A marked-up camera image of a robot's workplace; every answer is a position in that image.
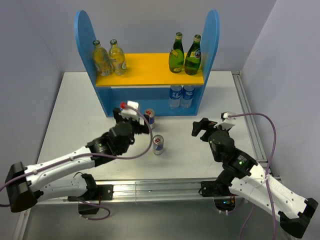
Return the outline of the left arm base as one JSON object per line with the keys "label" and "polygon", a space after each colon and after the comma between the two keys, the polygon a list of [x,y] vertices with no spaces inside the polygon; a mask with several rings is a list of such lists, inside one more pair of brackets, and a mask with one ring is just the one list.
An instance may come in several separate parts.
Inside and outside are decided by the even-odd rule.
{"label": "left arm base", "polygon": [[[101,205],[102,201],[110,201],[113,199],[114,186],[112,184],[99,184],[97,191],[92,196],[80,196],[83,202],[92,203],[97,202],[97,205]],[[78,202],[78,213],[82,216],[96,215],[99,211],[99,207],[91,206],[82,201],[78,201],[77,197],[68,196],[68,202]]]}

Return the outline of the green Perrier bottle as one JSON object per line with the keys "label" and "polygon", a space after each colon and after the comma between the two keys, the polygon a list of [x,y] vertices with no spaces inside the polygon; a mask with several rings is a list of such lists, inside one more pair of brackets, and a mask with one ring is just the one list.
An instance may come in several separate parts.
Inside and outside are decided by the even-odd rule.
{"label": "green Perrier bottle", "polygon": [[177,32],[175,34],[175,41],[169,53],[169,70],[172,73],[180,73],[184,66],[185,54],[182,44],[183,34],[181,32]]}
{"label": "green Perrier bottle", "polygon": [[184,71],[187,75],[196,75],[201,64],[201,36],[196,34],[193,38],[193,43],[186,55],[184,61]]}

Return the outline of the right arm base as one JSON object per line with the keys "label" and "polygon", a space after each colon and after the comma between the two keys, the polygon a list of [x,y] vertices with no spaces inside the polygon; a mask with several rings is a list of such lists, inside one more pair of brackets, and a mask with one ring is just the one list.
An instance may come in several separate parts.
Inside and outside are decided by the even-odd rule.
{"label": "right arm base", "polygon": [[198,194],[204,198],[212,197],[217,210],[226,214],[237,211],[245,203],[243,198],[237,199],[226,185],[216,180],[201,181]]}

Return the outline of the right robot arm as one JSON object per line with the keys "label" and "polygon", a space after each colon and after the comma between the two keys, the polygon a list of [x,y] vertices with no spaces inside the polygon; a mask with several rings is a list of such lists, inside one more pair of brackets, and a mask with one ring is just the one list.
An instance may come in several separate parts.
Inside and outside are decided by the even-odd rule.
{"label": "right robot arm", "polygon": [[200,183],[199,193],[203,197],[238,195],[274,215],[285,232],[301,239],[318,202],[294,193],[266,174],[262,165],[249,154],[236,148],[229,134],[234,125],[234,120],[227,118],[221,123],[208,118],[193,122],[191,135],[196,137],[204,131],[200,139],[209,144],[214,160],[223,168],[216,180]]}

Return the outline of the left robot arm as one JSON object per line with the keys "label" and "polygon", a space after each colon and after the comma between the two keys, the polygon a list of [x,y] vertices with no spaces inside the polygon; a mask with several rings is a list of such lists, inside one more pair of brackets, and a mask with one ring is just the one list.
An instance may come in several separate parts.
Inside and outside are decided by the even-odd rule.
{"label": "left robot arm", "polygon": [[152,134],[149,116],[125,104],[113,110],[116,124],[100,137],[67,155],[34,165],[22,162],[10,166],[4,186],[11,212],[19,213],[38,202],[64,196],[91,200],[98,187],[91,176],[63,180],[77,171],[96,168],[115,159],[128,160],[123,154],[135,142],[136,134]]}

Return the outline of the clear Chang bottle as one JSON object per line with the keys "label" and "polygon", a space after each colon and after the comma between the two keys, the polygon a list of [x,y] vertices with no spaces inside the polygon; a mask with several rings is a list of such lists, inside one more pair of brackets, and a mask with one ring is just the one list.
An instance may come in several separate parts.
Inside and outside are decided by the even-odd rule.
{"label": "clear Chang bottle", "polygon": [[125,53],[123,49],[118,45],[116,39],[110,40],[110,49],[108,51],[108,56],[112,65],[113,72],[118,76],[124,75],[127,71]]}
{"label": "clear Chang bottle", "polygon": [[94,40],[92,44],[94,46],[94,50],[92,52],[92,58],[93,58],[97,73],[103,77],[110,76],[113,70],[111,67],[107,50],[101,46],[100,41],[97,39]]}

